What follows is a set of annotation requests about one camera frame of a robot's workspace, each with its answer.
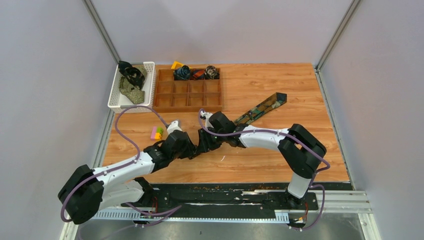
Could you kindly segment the dark patterned necktie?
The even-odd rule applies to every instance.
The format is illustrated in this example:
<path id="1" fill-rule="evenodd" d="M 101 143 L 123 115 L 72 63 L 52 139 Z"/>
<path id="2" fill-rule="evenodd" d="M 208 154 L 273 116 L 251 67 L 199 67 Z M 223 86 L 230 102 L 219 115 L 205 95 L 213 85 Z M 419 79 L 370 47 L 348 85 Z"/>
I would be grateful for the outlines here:
<path id="1" fill-rule="evenodd" d="M 267 99 L 256 105 L 255 107 L 248 110 L 246 113 L 238 117 L 234 123 L 239 124 L 251 124 L 267 114 L 268 112 L 277 109 L 287 102 L 288 95 L 286 93 L 275 92 Z"/>

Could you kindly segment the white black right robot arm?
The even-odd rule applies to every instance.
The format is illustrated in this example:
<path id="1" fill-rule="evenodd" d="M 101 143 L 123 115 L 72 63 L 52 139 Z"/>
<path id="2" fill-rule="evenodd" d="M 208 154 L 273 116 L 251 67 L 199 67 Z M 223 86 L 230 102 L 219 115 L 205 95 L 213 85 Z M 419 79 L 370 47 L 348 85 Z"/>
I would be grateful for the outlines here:
<path id="1" fill-rule="evenodd" d="M 269 129 L 250 124 L 235 124 L 221 111 L 211 113 L 200 109 L 198 121 L 199 145 L 197 151 L 206 153 L 215 150 L 222 143 L 235 148 L 262 148 L 281 153 L 293 174 L 286 190 L 285 201 L 292 209 L 298 209 L 306 201 L 306 193 L 312 184 L 321 163 L 328 169 L 324 160 L 326 147 L 305 127 L 293 124 L 289 128 Z"/>

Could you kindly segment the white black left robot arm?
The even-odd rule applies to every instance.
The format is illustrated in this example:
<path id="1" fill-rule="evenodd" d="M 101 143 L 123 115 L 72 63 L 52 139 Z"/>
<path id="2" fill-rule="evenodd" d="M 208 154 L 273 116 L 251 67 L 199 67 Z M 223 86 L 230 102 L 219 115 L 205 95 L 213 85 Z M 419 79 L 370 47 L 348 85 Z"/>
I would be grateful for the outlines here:
<path id="1" fill-rule="evenodd" d="M 61 220 L 79 225 L 113 205 L 137 202 L 142 207 L 149 206 L 153 193 L 135 178 L 164 169 L 175 159 L 191 159 L 196 151 L 197 145 L 188 133 L 175 130 L 165 140 L 118 163 L 98 168 L 79 166 L 57 195 L 62 203 Z"/>

